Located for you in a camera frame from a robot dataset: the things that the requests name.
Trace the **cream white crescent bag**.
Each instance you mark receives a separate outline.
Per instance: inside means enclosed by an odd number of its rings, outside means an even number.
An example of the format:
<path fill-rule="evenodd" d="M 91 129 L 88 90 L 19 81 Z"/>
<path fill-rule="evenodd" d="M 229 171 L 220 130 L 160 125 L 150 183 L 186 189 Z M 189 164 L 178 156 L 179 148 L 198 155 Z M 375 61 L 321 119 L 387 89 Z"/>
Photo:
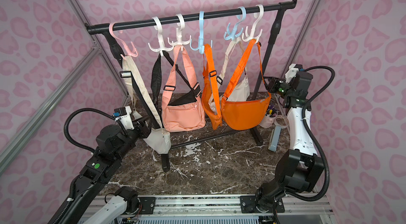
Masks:
<path fill-rule="evenodd" d="M 240 47 L 241 52 L 244 53 L 243 40 L 241 39 L 241 37 L 238 37 L 235 40 L 230 42 L 230 44 L 228 45 L 227 50 L 225 52 L 225 60 L 223 63 L 221 73 L 216 78 L 218 88 L 223 84 L 223 80 L 226 75 L 229 58 L 230 58 L 230 55 L 232 54 L 232 52 L 234 51 L 236 45 L 238 45 Z M 228 100 L 234 101 L 234 102 L 247 101 L 249 95 L 250 95 L 250 86 L 249 86 L 249 81 L 248 81 L 248 75 L 247 75 L 246 71 L 244 71 L 243 80 L 236 85 L 233 92 L 229 96 Z M 217 114 L 213 94 L 211 94 L 208 104 L 209 104 L 210 109 L 214 112 L 214 114 Z"/>

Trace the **large orange crescent bag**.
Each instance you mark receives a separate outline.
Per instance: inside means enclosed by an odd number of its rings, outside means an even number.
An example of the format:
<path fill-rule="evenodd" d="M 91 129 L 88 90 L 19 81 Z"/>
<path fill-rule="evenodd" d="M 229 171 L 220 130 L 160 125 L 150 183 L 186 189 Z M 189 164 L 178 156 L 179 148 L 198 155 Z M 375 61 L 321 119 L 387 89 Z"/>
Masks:
<path fill-rule="evenodd" d="M 258 54 L 261 54 L 261 43 L 256 39 L 251 39 L 222 97 L 221 113 L 223 120 L 230 128 L 237 131 L 249 130 L 258 126 L 265 116 L 272 98 L 272 95 L 268 94 L 268 97 L 258 100 L 240 102 L 229 100 L 247 65 L 254 46 L 257 46 Z"/>

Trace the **pink shoulder bag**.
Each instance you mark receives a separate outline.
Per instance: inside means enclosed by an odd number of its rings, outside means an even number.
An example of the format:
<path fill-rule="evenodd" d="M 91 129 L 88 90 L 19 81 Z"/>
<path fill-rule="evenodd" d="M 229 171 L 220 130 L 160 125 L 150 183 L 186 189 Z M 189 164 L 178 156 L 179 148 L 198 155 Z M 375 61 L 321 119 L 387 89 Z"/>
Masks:
<path fill-rule="evenodd" d="M 184 132 L 200 129 L 205 126 L 205 111 L 203 109 L 200 94 L 200 85 L 197 82 L 195 68 L 190 60 L 188 52 L 182 45 L 173 49 L 174 62 L 182 55 L 185 72 L 191 91 L 175 101 L 171 101 L 176 89 L 176 65 L 172 66 L 170 75 L 163 89 L 162 95 L 162 119 L 164 127 L 169 132 Z"/>

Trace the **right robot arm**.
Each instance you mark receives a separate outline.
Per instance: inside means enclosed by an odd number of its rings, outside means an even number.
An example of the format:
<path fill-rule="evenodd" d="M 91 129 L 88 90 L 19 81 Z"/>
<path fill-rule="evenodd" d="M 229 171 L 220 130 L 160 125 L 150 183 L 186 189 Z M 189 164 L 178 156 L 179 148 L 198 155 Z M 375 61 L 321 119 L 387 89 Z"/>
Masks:
<path fill-rule="evenodd" d="M 308 90 L 313 79 L 311 71 L 330 72 L 328 81 L 311 97 Z M 289 123 L 290 148 L 276 166 L 274 178 L 263 183 L 255 195 L 254 209 L 277 214 L 279 202 L 287 195 L 304 202 L 315 202 L 327 193 L 330 169 L 325 152 L 311 131 L 311 103 L 333 82 L 335 71 L 329 66 L 303 68 L 291 64 L 285 78 L 268 77 L 265 84 L 271 94 L 283 98 Z"/>

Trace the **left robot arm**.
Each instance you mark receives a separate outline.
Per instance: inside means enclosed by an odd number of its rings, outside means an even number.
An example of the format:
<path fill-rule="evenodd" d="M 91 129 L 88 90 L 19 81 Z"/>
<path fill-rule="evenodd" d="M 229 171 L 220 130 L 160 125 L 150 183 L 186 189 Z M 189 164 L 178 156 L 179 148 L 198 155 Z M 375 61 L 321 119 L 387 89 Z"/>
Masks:
<path fill-rule="evenodd" d="M 83 112 L 97 113 L 115 122 L 101 129 L 94 149 L 77 142 L 69 133 L 73 118 Z M 137 140 L 150 135 L 152 127 L 147 124 L 149 116 L 126 120 L 124 116 L 128 114 L 123 107 L 115 109 L 112 115 L 94 108 L 81 108 L 68 116 L 63 126 L 65 138 L 72 145 L 90 151 L 92 156 L 73 178 L 68 196 L 50 219 L 50 224 L 78 223 L 96 196 L 122 166 L 123 158 L 136 147 Z"/>

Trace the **white plastic hook right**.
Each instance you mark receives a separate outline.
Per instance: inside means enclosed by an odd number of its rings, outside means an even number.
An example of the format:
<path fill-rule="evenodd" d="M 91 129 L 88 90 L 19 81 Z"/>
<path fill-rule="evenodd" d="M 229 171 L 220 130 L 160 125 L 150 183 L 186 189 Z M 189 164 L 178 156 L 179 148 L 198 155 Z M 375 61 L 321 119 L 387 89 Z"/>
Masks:
<path fill-rule="evenodd" d="M 259 22 L 260 22 L 260 21 L 262 20 L 262 18 L 263 18 L 263 15 L 264 15 L 264 6 L 263 6 L 262 4 L 258 4 L 258 5 L 256 5 L 256 7 L 258 7 L 259 12 L 258 12 L 258 13 L 254 13 L 255 21 L 254 21 L 254 23 L 253 23 L 252 26 L 251 26 L 250 32 L 248 31 L 248 26 L 247 26 L 247 27 L 245 28 L 245 33 L 242 34 L 241 39 L 242 39 L 244 42 L 250 42 L 251 40 L 254 39 L 254 40 L 256 41 L 255 43 L 258 43 L 258 42 L 259 42 L 259 38 L 260 38 L 261 35 L 262 35 L 262 32 L 263 32 L 262 29 L 260 30 L 260 32 L 259 32 L 258 35 L 256 35 L 255 32 L 256 32 L 257 25 L 259 24 Z"/>

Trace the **black sling bag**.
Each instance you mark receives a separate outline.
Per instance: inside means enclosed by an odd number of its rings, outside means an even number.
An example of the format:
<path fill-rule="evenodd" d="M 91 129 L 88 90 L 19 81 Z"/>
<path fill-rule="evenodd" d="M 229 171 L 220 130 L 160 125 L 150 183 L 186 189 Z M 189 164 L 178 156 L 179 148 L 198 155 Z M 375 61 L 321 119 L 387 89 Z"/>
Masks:
<path fill-rule="evenodd" d="M 190 103 L 197 101 L 197 97 L 200 97 L 202 94 L 202 91 L 200 89 L 200 84 L 196 83 L 192 87 L 190 85 L 188 79 L 180 71 L 178 65 L 176 65 L 176 72 L 183 79 L 183 81 L 187 84 L 190 91 L 188 93 L 184 94 L 183 96 L 181 96 L 180 98 L 170 102 L 168 105 L 169 106 L 181 106 L 181 105 L 190 104 Z M 158 58 L 152 69 L 152 79 L 151 79 L 152 101 L 156 108 L 158 107 L 158 100 L 159 100 L 159 94 L 160 94 L 160 90 L 161 90 L 161 84 L 162 84 L 161 56 L 158 55 Z"/>

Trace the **light blue hook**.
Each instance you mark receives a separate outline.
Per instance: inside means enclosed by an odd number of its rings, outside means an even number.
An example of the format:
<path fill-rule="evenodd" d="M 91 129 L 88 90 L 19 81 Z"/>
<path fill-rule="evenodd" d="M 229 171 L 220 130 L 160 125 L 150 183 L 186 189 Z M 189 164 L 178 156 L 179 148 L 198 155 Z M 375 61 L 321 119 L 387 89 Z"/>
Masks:
<path fill-rule="evenodd" d="M 204 11 L 199 13 L 199 37 L 198 37 L 198 46 L 196 48 L 192 47 L 192 36 L 190 36 L 189 46 L 191 50 L 198 51 L 201 55 L 205 53 L 205 42 L 204 42 Z"/>
<path fill-rule="evenodd" d="M 240 6 L 239 9 L 241 10 L 241 15 L 237 16 L 238 21 L 235 23 L 233 28 L 230 29 L 231 23 L 229 23 L 226 27 L 226 31 L 224 33 L 225 40 L 233 41 L 242 35 L 243 28 L 240 28 L 240 24 L 246 19 L 246 9 L 244 6 Z"/>

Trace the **small orange sling bag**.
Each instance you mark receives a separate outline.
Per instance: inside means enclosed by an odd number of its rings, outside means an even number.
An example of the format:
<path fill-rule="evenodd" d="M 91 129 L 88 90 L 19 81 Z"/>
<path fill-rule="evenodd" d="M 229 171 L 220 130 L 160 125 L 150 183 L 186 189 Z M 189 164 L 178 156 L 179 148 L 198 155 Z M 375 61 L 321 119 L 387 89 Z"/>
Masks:
<path fill-rule="evenodd" d="M 217 71 L 215 69 L 213 52 L 209 44 L 204 45 L 204 55 L 207 63 L 204 66 L 204 90 L 202 93 L 202 103 L 206 115 L 211 121 L 213 130 L 222 126 L 221 104 L 217 85 Z"/>

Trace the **pink plastic hook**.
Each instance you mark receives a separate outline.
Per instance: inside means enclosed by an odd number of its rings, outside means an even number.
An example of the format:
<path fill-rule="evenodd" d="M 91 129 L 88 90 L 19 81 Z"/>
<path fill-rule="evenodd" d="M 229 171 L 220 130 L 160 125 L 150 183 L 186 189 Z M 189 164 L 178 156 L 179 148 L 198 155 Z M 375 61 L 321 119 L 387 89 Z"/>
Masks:
<path fill-rule="evenodd" d="M 113 31 L 114 25 L 115 25 L 115 22 L 110 23 L 110 24 L 109 24 L 109 27 L 108 27 L 108 30 L 109 30 L 110 35 L 111 35 L 113 38 L 115 38 L 115 40 L 118 41 L 119 44 L 122 44 L 122 45 L 123 45 L 124 51 L 119 52 L 120 56 L 121 56 L 124 60 L 126 60 L 126 57 L 128 57 L 128 56 L 130 56 L 130 57 L 137 57 L 137 56 L 138 56 L 138 52 L 137 52 L 137 49 L 135 48 L 135 45 L 134 45 L 133 41 L 130 42 L 131 46 L 128 46 L 127 43 L 126 43 L 123 39 L 121 39 L 121 38 L 119 38 L 118 36 L 116 36 L 116 35 L 114 34 L 114 31 Z"/>

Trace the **light blue hook left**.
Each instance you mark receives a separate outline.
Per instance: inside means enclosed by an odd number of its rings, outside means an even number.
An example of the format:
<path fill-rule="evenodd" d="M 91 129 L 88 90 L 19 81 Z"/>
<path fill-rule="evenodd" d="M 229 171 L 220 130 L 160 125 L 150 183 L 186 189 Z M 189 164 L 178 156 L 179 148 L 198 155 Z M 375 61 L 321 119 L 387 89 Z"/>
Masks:
<path fill-rule="evenodd" d="M 201 55 L 205 53 L 205 42 L 204 42 L 204 11 L 199 13 L 199 37 L 198 37 L 198 46 L 196 48 L 192 47 L 192 36 L 190 36 L 189 46 L 191 50 L 198 51 Z"/>

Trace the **pink pen cup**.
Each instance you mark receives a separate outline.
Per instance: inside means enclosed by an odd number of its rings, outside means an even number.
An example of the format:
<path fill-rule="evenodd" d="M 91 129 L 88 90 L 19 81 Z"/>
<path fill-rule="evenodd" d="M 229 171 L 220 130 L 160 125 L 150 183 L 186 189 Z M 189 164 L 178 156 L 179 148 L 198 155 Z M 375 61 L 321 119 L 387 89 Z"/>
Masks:
<path fill-rule="evenodd" d="M 270 104 L 259 125 L 263 128 L 270 128 L 274 124 L 274 121 L 278 115 L 278 109 L 274 105 Z"/>

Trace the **grey blue flat box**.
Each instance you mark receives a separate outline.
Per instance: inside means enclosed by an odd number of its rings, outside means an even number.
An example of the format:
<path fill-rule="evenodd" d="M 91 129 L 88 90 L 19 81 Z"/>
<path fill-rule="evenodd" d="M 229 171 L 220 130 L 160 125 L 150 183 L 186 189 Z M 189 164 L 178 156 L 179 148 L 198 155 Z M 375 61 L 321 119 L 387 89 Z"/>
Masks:
<path fill-rule="evenodd" d="M 272 152 L 277 151 L 277 146 L 278 146 L 281 130 L 282 130 L 282 127 L 278 126 L 278 125 L 275 126 L 275 128 L 272 130 L 272 133 L 270 135 L 268 150 L 270 150 Z"/>

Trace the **black garment rack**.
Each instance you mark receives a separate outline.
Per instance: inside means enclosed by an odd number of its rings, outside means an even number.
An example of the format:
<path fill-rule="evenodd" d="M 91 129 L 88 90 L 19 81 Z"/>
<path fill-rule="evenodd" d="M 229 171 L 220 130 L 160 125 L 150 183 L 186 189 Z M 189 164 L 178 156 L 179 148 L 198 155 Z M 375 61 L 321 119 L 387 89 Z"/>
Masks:
<path fill-rule="evenodd" d="M 292 0 L 292 1 L 280 2 L 278 4 L 264 6 L 264 12 L 277 11 L 277 15 L 276 15 L 276 19 L 273 22 L 272 28 L 271 28 L 268 45 L 267 45 L 265 56 L 263 59 L 263 67 L 262 67 L 263 72 L 265 72 L 273 46 L 280 33 L 280 30 L 282 27 L 283 16 L 287 10 L 294 9 L 297 6 L 297 3 L 298 3 L 298 0 Z M 246 14 L 260 13 L 260 8 L 258 6 L 248 7 L 245 10 L 246 10 Z M 231 9 L 231 10 L 206 12 L 206 13 L 203 13 L 203 19 L 208 20 L 208 19 L 224 18 L 227 16 L 237 16 L 237 15 L 241 15 L 241 16 L 243 15 L 243 11 L 239 8 Z M 200 15 L 198 13 L 183 15 L 184 22 L 198 21 L 199 16 Z M 167 25 L 167 24 L 173 24 L 173 23 L 181 23 L 180 19 L 177 16 L 160 18 L 158 20 L 160 20 L 161 26 Z M 113 24 L 113 25 L 117 25 L 116 27 L 113 26 L 114 31 L 138 29 L 138 28 L 149 27 L 149 26 L 157 26 L 153 19 L 132 21 L 132 22 L 119 22 L 119 23 Z M 117 60 L 119 65 L 122 67 L 123 59 L 119 58 L 119 55 L 120 55 L 119 53 L 122 52 L 123 49 L 117 43 L 116 38 L 114 38 L 112 34 L 108 33 L 108 27 L 109 27 L 109 24 L 107 24 L 107 23 L 96 24 L 96 25 L 89 25 L 88 23 L 85 23 L 85 28 L 91 36 L 96 35 L 96 34 L 102 34 L 105 37 L 105 39 L 108 42 L 108 45 L 109 45 L 109 48 L 110 48 L 110 51 L 111 51 L 113 57 Z M 253 99 L 257 97 L 257 94 L 259 92 L 259 87 L 260 87 L 260 78 L 258 77 L 258 80 L 255 85 L 254 93 L 252 96 Z M 142 97 L 139 86 L 135 85 L 135 88 L 133 87 L 133 89 L 135 90 L 137 96 L 141 100 L 141 103 L 144 106 L 145 110 L 151 116 L 152 112 L 151 112 L 150 108 L 147 106 L 146 101 Z M 232 135 L 232 134 L 235 134 L 238 132 L 243 132 L 243 131 L 230 130 L 230 131 L 227 131 L 226 133 L 220 133 L 220 134 L 213 135 L 210 137 L 197 139 L 195 141 L 177 144 L 177 145 L 172 146 L 171 149 L 176 149 L 176 148 L 180 148 L 180 147 L 187 146 L 190 144 L 208 141 L 210 139 L 215 139 L 215 138 L 219 138 L 219 137 L 223 137 L 223 136 Z M 255 143 L 257 144 L 257 146 L 263 145 L 263 138 L 260 135 L 260 132 L 258 131 L 258 129 L 256 127 L 249 129 L 249 132 L 252 134 L 252 137 L 253 137 Z M 170 170 L 169 154 L 161 155 L 161 163 L 162 163 L 163 171 L 168 172 Z"/>

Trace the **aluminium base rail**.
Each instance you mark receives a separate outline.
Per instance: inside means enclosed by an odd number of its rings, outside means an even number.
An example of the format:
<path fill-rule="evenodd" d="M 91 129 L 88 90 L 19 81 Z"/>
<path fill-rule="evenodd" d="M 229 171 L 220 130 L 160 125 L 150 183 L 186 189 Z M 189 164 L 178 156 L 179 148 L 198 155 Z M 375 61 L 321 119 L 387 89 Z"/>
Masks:
<path fill-rule="evenodd" d="M 125 214 L 122 199 L 97 196 L 73 224 L 271 224 L 272 211 L 254 209 L 253 194 L 145 195 L 140 213 Z M 281 199 L 277 216 L 282 224 L 336 224 L 330 202 Z"/>

